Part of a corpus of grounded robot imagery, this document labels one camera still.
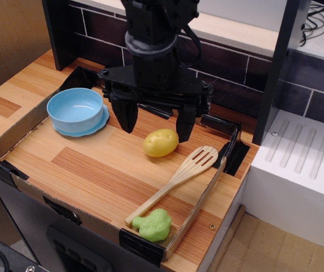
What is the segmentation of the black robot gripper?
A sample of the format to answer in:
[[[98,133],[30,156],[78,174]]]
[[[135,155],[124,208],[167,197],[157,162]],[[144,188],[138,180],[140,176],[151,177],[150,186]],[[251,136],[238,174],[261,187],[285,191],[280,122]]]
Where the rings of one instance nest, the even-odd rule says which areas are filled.
[[[127,32],[125,42],[132,63],[99,72],[105,82],[104,95],[112,104],[121,128],[127,133],[133,132],[138,104],[169,107],[178,110],[179,142],[188,141],[195,118],[210,110],[212,86],[178,63],[177,35],[152,44]]]

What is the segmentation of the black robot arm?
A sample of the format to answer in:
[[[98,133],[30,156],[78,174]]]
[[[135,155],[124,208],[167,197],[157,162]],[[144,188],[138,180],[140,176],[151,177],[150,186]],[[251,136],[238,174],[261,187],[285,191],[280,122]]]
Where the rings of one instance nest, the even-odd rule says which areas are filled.
[[[184,31],[201,43],[188,26],[198,17],[198,1],[122,1],[127,17],[125,45],[133,57],[128,66],[99,72],[103,96],[109,100],[121,128],[134,129],[140,104],[178,112],[180,142],[189,140],[195,120],[210,110],[212,85],[197,79],[178,56],[178,36]]]

